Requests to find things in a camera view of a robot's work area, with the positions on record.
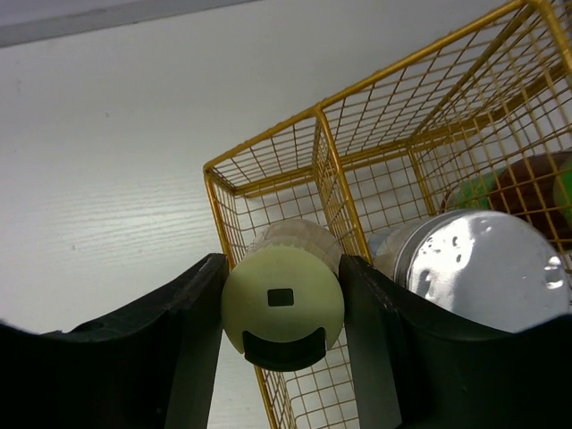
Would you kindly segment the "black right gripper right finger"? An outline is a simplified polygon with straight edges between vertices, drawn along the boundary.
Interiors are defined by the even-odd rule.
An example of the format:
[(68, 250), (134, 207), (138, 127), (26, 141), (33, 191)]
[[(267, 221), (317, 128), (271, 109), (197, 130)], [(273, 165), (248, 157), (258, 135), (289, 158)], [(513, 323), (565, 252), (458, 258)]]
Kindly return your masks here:
[(571, 318), (495, 330), (344, 256), (345, 332), (363, 428), (568, 428)]

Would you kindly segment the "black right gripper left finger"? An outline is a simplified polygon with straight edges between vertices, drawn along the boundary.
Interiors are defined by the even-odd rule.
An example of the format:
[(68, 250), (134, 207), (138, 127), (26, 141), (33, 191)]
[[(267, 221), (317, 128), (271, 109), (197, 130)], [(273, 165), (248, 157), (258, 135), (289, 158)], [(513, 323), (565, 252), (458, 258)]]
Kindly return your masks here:
[(69, 332), (3, 324), (2, 427), (206, 427), (228, 272), (225, 256), (207, 255)]

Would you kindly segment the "silver lid jar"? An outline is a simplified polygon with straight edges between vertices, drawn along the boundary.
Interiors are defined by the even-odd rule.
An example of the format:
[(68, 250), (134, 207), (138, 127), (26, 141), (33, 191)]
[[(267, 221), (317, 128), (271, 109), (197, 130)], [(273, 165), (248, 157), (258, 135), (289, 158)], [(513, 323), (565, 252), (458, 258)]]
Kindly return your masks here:
[(499, 211), (458, 209), (371, 235), (374, 267), (451, 313), (519, 332), (570, 310), (559, 253), (531, 224)]

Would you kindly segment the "yellow lid spice shaker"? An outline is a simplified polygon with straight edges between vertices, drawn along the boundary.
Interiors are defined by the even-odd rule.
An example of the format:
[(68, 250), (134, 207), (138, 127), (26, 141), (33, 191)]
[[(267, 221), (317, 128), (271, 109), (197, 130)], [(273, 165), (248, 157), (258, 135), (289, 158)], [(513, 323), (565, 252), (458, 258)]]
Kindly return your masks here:
[(338, 239), (317, 223), (287, 219), (265, 228), (223, 286), (221, 316), (232, 346), (274, 372), (323, 359), (343, 327), (341, 255)]

